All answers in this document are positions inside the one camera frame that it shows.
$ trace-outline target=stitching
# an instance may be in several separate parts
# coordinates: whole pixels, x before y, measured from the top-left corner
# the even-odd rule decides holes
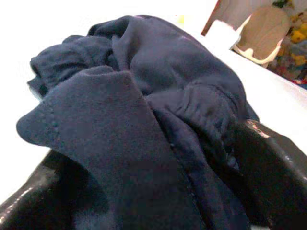
[[[59,132],[59,125],[58,123],[55,121],[55,116],[54,116],[54,110],[53,107],[51,105],[50,102],[48,101],[42,101],[42,103],[46,106],[46,108],[48,109],[48,114],[49,117],[51,119],[51,126],[53,128],[53,131],[56,133],[56,141],[60,141],[61,140],[61,135]]]

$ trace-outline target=clothing pile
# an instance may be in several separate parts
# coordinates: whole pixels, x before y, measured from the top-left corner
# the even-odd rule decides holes
[[[45,49],[31,67],[41,102],[19,135],[89,175],[63,191],[69,229],[250,229],[219,172],[240,174],[231,125],[258,118],[237,75],[189,34],[124,16]]]

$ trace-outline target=navy blue fabric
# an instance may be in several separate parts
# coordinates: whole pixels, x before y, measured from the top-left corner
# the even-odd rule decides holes
[[[193,37],[125,16],[31,67],[44,98],[18,122],[20,136],[82,165],[109,203],[93,223],[76,214],[75,229],[250,229],[213,165],[239,171],[230,126],[258,117],[236,74]]]

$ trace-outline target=seam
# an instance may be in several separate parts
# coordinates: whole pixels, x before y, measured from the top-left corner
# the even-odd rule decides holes
[[[195,196],[195,193],[193,192],[193,188],[192,188],[192,185],[191,185],[191,181],[189,179],[189,176],[187,175],[186,173],[186,170],[184,169],[184,166],[181,162],[181,160],[177,157],[177,150],[175,149],[175,145],[174,144],[170,144],[170,147],[171,147],[171,150],[172,152],[174,153],[174,157],[178,163],[178,168],[179,168],[179,172],[181,173],[181,175],[185,178],[186,182],[185,185],[186,185],[186,188],[188,189],[188,193],[191,197],[191,200],[193,202],[193,205],[194,205],[194,208],[196,210],[196,212],[198,213],[198,216],[200,218],[200,221],[201,221],[201,224],[202,224],[202,227],[204,230],[207,229],[207,225],[205,224],[204,220],[203,220],[203,217],[201,215],[201,212],[198,208],[198,205],[197,205],[197,199],[196,199],[196,196]]]
[[[55,113],[54,113],[53,106],[51,105],[50,102],[47,102],[47,101],[42,101],[42,103],[46,106],[46,108],[48,110],[49,118],[51,119],[51,127],[56,134],[55,139],[56,139],[56,141],[61,141],[61,134],[59,132],[59,125],[55,120],[55,115],[54,115]]]

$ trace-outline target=yellow toy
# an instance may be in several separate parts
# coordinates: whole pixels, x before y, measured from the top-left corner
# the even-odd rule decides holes
[[[295,64],[297,66],[302,66],[305,63],[307,63],[305,56],[304,55],[295,55],[295,54],[291,54],[292,59],[294,60]]]
[[[290,34],[291,42],[300,43],[307,39],[307,23],[301,24],[299,29],[293,30]]]

